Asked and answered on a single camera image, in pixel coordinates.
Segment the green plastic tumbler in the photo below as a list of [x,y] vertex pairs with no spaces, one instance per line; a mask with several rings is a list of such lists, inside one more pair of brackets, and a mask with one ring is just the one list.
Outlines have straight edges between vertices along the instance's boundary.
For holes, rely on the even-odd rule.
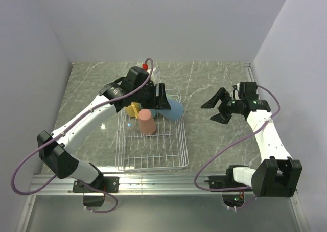
[[178,101],[178,98],[175,95],[167,95],[167,99]]

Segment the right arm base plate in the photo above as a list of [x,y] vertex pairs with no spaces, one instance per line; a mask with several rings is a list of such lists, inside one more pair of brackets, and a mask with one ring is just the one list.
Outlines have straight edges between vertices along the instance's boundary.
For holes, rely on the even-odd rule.
[[211,175],[204,182],[207,182],[209,187],[204,187],[203,190],[211,192],[252,191],[251,187],[238,183],[227,175]]

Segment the salmon pink plastic tumbler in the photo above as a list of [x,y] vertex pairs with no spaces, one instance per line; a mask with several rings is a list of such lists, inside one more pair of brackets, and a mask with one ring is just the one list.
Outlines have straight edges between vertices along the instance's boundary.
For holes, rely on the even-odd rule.
[[145,135],[153,134],[155,132],[156,124],[150,110],[142,109],[138,113],[138,125],[140,132]]

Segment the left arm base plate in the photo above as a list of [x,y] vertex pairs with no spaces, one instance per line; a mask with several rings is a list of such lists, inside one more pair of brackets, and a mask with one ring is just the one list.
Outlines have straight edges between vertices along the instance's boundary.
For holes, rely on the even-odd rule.
[[107,193],[117,193],[119,189],[120,178],[117,176],[104,176],[100,183],[93,183],[88,188],[84,182],[80,180],[75,180],[72,192],[73,193],[92,193],[96,192],[94,189],[104,191]]

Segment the blue plastic tumbler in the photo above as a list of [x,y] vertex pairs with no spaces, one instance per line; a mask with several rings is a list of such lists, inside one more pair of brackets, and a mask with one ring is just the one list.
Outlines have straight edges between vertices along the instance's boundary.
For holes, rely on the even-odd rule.
[[183,106],[176,100],[168,98],[168,102],[171,106],[170,110],[155,110],[150,109],[152,116],[155,117],[157,114],[169,119],[170,121],[176,121],[183,115]]

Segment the yellow ceramic mug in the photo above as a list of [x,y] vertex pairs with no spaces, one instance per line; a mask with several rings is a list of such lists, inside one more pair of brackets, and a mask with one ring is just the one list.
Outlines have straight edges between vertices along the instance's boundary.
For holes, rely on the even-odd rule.
[[129,106],[125,107],[126,115],[136,119],[138,119],[138,114],[140,110],[141,110],[141,105],[136,102],[132,102]]

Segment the clear faceted drinking glass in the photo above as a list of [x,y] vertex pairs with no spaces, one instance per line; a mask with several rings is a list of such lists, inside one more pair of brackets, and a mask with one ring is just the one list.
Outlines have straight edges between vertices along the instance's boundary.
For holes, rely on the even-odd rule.
[[126,121],[124,124],[125,137],[135,137],[137,135],[137,128],[135,121]]

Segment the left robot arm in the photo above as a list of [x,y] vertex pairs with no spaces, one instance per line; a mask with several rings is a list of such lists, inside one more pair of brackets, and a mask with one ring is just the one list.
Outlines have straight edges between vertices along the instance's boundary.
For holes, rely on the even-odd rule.
[[171,109],[164,83],[154,84],[148,71],[134,66],[126,76],[106,84],[68,123],[52,133],[41,132],[37,137],[40,159],[59,179],[78,179],[91,192],[99,191],[103,186],[102,173],[93,164],[78,160],[74,152],[94,128],[131,103],[139,103],[145,109]]

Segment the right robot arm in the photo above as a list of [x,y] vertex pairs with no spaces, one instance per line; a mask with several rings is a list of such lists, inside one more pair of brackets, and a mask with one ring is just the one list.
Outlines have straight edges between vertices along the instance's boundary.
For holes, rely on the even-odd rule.
[[226,170],[223,183],[211,185],[210,192],[234,192],[252,190],[257,197],[292,197],[302,172],[299,160],[291,157],[284,147],[276,130],[272,112],[266,100],[259,99],[256,82],[240,82],[233,86],[230,94],[224,87],[219,90],[201,108],[217,106],[218,114],[210,120],[228,124],[234,114],[244,116],[252,133],[232,144],[233,147],[251,137],[255,137],[261,163],[257,169],[249,166],[231,165]]

